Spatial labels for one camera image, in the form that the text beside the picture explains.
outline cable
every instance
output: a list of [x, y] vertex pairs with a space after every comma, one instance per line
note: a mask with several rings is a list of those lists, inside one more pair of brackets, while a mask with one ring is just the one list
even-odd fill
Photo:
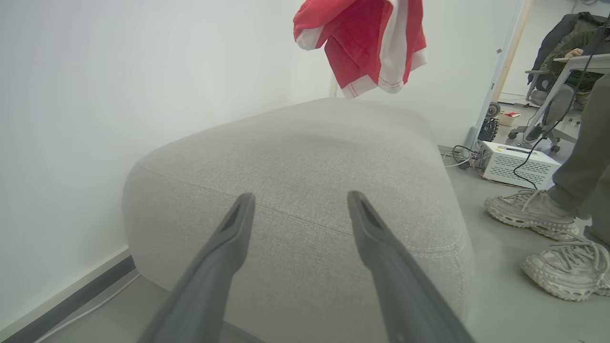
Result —
[[474, 151], [472, 151], [470, 148], [467, 148], [466, 146], [463, 146], [463, 145], [456, 145], [456, 146], [454, 146], [453, 149], [451, 149], [451, 153], [453, 154], [453, 159], [456, 160], [456, 162], [458, 164], [462, 163], [463, 161], [467, 161], [467, 160], [458, 161], [458, 158], [456, 156], [456, 148], [457, 147], [460, 147], [462, 149], [466, 149], [466, 150], [470, 151], [471, 153], [474, 153]]
[[472, 161], [472, 156], [470, 156], [470, 158], [468, 158], [468, 159], [463, 160], [463, 161], [462, 161], [462, 162], [460, 162], [460, 163], [457, 163], [457, 164], [452, 164], [452, 165], [446, 165], [446, 166], [445, 166], [445, 168], [449, 168], [449, 167], [457, 167], [458, 165], [462, 165], [462, 164], [464, 164], [464, 163], [466, 163], [466, 162], [470, 162], [470, 161]]
[[447, 155], [449, 155], [449, 154], [451, 154], [453, 156], [453, 153], [447, 153], [447, 154], [441, 153], [441, 155], [443, 155], [443, 158], [441, 159], [441, 161], [444, 161], [445, 157], [447, 157]]
[[475, 167], [475, 164], [474, 164], [474, 162], [472, 162], [472, 160], [470, 161], [470, 166], [472, 167], [472, 169], [474, 169], [474, 170], [475, 170], [475, 172], [476, 172], [477, 174], [479, 174], [479, 176], [480, 176], [480, 177], [484, 178], [485, 180], [487, 180], [487, 181], [489, 181], [489, 182], [493, 182], [493, 183], [495, 183], [495, 184], [501, 184], [501, 185], [503, 185], [503, 186], [509, 186], [509, 187], [515, 187], [515, 188], [526, 189], [526, 187], [517, 186], [517, 185], [515, 185], [515, 184], [508, 184], [508, 183], [505, 183], [505, 182], [496, 181], [496, 180], [492, 180], [492, 179], [488, 179], [488, 178], [486, 178], [486, 177], [485, 177], [485, 175], [481, 174], [481, 172], [480, 172], [480, 171], [479, 171], [479, 170], [478, 170], [478, 169]]
[[536, 146], [538, 146], [538, 143], [540, 143], [543, 139], [547, 138], [547, 135], [551, 132], [553, 132], [553, 130], [555, 129], [555, 127], [563, 121], [563, 119], [565, 118], [565, 116], [568, 114], [568, 112], [570, 112], [570, 108], [572, 107], [572, 104], [574, 103], [574, 100], [576, 100], [576, 95], [578, 94], [578, 88], [580, 87], [580, 83], [583, 80], [583, 76], [584, 74], [587, 72], [587, 68], [589, 67], [589, 63], [591, 62], [591, 58], [593, 58], [593, 55], [589, 55], [589, 59], [587, 59], [587, 64], [584, 65], [584, 69], [583, 72], [580, 74], [580, 77], [578, 78], [578, 82], [576, 83], [576, 87], [574, 87], [574, 94], [572, 95], [572, 100], [570, 101], [570, 103], [568, 104], [568, 107], [565, 109], [565, 113], [563, 114], [563, 116], [555, 122], [555, 125], [553, 125], [553, 127], [550, 130], [547, 130], [546, 132], [542, 133], [542, 136], [540, 137], [540, 139], [538, 139], [538, 142], [536, 142], [534, 144], [534, 146], [532, 146], [531, 150], [528, 153], [528, 157], [526, 157], [525, 161], [520, 164], [519, 166], [517, 166], [515, 169], [512, 170], [512, 173], [515, 174], [516, 177], [523, 179], [525, 181], [528, 181], [529, 183], [532, 184], [532, 186], [534, 186], [534, 189], [538, 189], [538, 187], [536, 187], [536, 184], [531, 182], [528, 178], [525, 178], [519, 174], [517, 174], [517, 169], [521, 168], [522, 166], [524, 166], [529, 158], [532, 156], [532, 153], [534, 152], [534, 149], [536, 149]]
[[131, 279], [128, 283], [126, 283], [118, 291], [114, 292], [114, 294], [112, 294], [109, 298], [107, 298], [106, 300], [104, 300], [101, 303], [97, 304], [95, 307], [93, 307], [92, 309], [88, 310], [87, 312], [77, 316], [76, 318], [73, 318], [73, 319], [65, 322], [62, 326], [56, 328], [55, 330], [50, 331], [49, 333], [47, 333], [46, 335], [42, 336], [41, 338], [39, 338], [34, 343], [40, 343], [40, 342], [44, 341], [45, 339], [51, 337], [53, 334], [55, 334], [56, 332], [60, 331], [61, 329], [67, 327], [68, 325], [74, 323], [75, 321], [83, 318], [87, 314], [90, 314], [91, 312], [93, 312], [93, 311], [97, 310], [98, 308], [104, 306], [108, 301], [111, 301], [114, 297], [116, 297], [120, 292], [122, 292], [125, 288], [127, 288], [130, 284], [132, 284], [139, 277], [140, 277], [140, 274], [136, 275], [135, 278]]
[[[534, 113], [534, 114], [533, 114], [533, 115], [532, 115], [532, 116], [529, 118], [528, 123], [525, 125], [525, 127], [526, 127], [526, 128], [528, 128], [528, 127], [529, 127], [529, 123], [532, 121], [532, 119], [533, 119], [535, 116], [536, 116], [536, 113]], [[521, 144], [522, 144], [522, 145], [525, 145], [525, 132], [523, 133], [523, 138], [521, 138]]]

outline power cord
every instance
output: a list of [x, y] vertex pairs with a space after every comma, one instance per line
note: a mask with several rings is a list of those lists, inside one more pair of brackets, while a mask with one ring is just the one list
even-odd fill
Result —
[[576, 100], [576, 95], [578, 94], [578, 88], [580, 87], [580, 83], [583, 80], [583, 76], [587, 71], [587, 68], [589, 67], [589, 63], [591, 62], [591, 58], [593, 58], [593, 55], [589, 56], [589, 59], [587, 59], [587, 64], [585, 64], [583, 72], [580, 74], [580, 76], [578, 77], [578, 82], [576, 83], [576, 87], [574, 90], [574, 94], [572, 95], [572, 100], [570, 101], [570, 103], [568, 104], [568, 107], [565, 109], [565, 113], [563, 114], [563, 116], [555, 123], [555, 125], [553, 125], [553, 127], [550, 130], [547, 130], [546, 132], [543, 132], [540, 139], [538, 139], [538, 141], [534, 144], [534, 146], [532, 146], [531, 150], [528, 153], [528, 157], [526, 157], [525, 161], [520, 164], [519, 166], [517, 166], [515, 169], [512, 170], [512, 173], [515, 174], [516, 177], [528, 181], [529, 183], [531, 183], [532, 186], [534, 186], [534, 189], [538, 189], [538, 187], [536, 187], [536, 184], [533, 183], [532, 181], [530, 181], [528, 178], [521, 176], [519, 174], [517, 174], [517, 169], [521, 168], [522, 166], [524, 166], [525, 164], [527, 164], [529, 158], [532, 156], [532, 153], [534, 152], [534, 149], [536, 149], [536, 146], [538, 146], [538, 143], [540, 143], [543, 139], [547, 138], [547, 135], [551, 132], [553, 132], [554, 128], [564, 120], [565, 116], [568, 114], [568, 112], [570, 112], [570, 108], [572, 107], [572, 104], [574, 103], [574, 100]]
[[[545, 111], [545, 113], [542, 115], [544, 117], [544, 115], [546, 115], [548, 112], [548, 108]], [[529, 123], [532, 121], [532, 119], [534, 119], [534, 117], [536, 116], [536, 113], [534, 113], [534, 115], [532, 115], [529, 119], [528, 119], [528, 123], [525, 125], [526, 128], [529, 127]], [[523, 138], [521, 139], [521, 144], [525, 144], [525, 132], [523, 133]]]
[[74, 323], [75, 321], [83, 318], [84, 316], [86, 316], [87, 314], [90, 314], [91, 312], [97, 310], [98, 308], [104, 306], [108, 301], [111, 301], [114, 297], [116, 297], [119, 293], [121, 293], [123, 290], [125, 290], [125, 288], [127, 288], [130, 284], [132, 284], [135, 280], [137, 280], [137, 278], [140, 277], [140, 274], [136, 275], [135, 278], [131, 279], [128, 283], [126, 283], [123, 287], [121, 287], [118, 291], [114, 292], [114, 294], [112, 294], [109, 298], [107, 298], [106, 300], [102, 301], [101, 303], [97, 304], [95, 307], [93, 307], [92, 309], [88, 310], [87, 312], [65, 322], [63, 325], [57, 327], [56, 329], [49, 331], [46, 335], [42, 336], [41, 338], [39, 338], [38, 340], [36, 340], [34, 343], [40, 343], [42, 341], [44, 341], [45, 339], [51, 337], [52, 335], [54, 335], [56, 332], [60, 331], [61, 329], [67, 327], [68, 325]]
[[[464, 160], [462, 160], [462, 161], [458, 161], [458, 158], [457, 158], [456, 153], [459, 153], [460, 151], [456, 151], [456, 148], [462, 148], [462, 150], [463, 150], [463, 149], [468, 150], [468, 151], [470, 152], [470, 154], [469, 154], [468, 158], [467, 158], [467, 159], [464, 159]], [[451, 154], [451, 156], [453, 157], [453, 159], [454, 159], [454, 160], [456, 160], [457, 164], [446, 165], [446, 166], [445, 166], [445, 168], [449, 168], [449, 167], [455, 167], [455, 166], [458, 166], [458, 165], [462, 165], [462, 164], [466, 164], [466, 163], [468, 163], [469, 161], [471, 161], [471, 160], [473, 159], [473, 154], [475, 154], [475, 152], [474, 152], [474, 151], [472, 151], [470, 148], [467, 148], [466, 146], [463, 146], [463, 145], [456, 145], [456, 146], [454, 146], [454, 147], [453, 147], [453, 149], [451, 149], [451, 152], [450, 152], [450, 153], [447, 153], [447, 154], [443, 155], [443, 160], [444, 160], [444, 159], [445, 159], [445, 157], [446, 157], [447, 155], [449, 155], [449, 154]]]

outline gray ottoman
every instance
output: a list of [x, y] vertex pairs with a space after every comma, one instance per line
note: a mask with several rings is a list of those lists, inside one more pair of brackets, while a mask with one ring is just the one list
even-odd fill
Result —
[[473, 275], [468, 232], [421, 117], [321, 99], [208, 129], [140, 160], [123, 194], [135, 265], [171, 289], [235, 198], [256, 196], [248, 259], [225, 321], [268, 343], [383, 342], [346, 196], [360, 190], [458, 315]]

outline small box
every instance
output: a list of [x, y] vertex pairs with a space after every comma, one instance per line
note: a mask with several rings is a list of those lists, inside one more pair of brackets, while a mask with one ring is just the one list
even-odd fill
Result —
[[498, 124], [504, 126], [512, 126], [515, 123], [515, 118], [520, 116], [520, 114], [515, 112], [500, 112], [498, 116]]
[[[488, 179], [532, 188], [532, 184], [517, 177], [512, 171], [525, 162], [530, 150], [506, 144], [483, 141], [479, 152], [480, 166], [484, 169], [483, 176]], [[517, 174], [531, 182], [538, 189], [546, 189], [549, 182], [561, 164], [541, 151], [533, 151], [528, 162], [517, 169]]]

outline white sneaker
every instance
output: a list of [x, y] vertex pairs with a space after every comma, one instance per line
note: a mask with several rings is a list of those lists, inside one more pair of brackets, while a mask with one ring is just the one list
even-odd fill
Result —
[[578, 234], [574, 215], [560, 208], [545, 190], [520, 190], [508, 197], [488, 198], [485, 208], [494, 218], [517, 228], [530, 228], [550, 239], [566, 240]]
[[521, 269], [545, 291], [563, 300], [582, 301], [599, 294], [610, 296], [608, 251], [588, 239], [570, 234], [570, 242], [528, 256]]

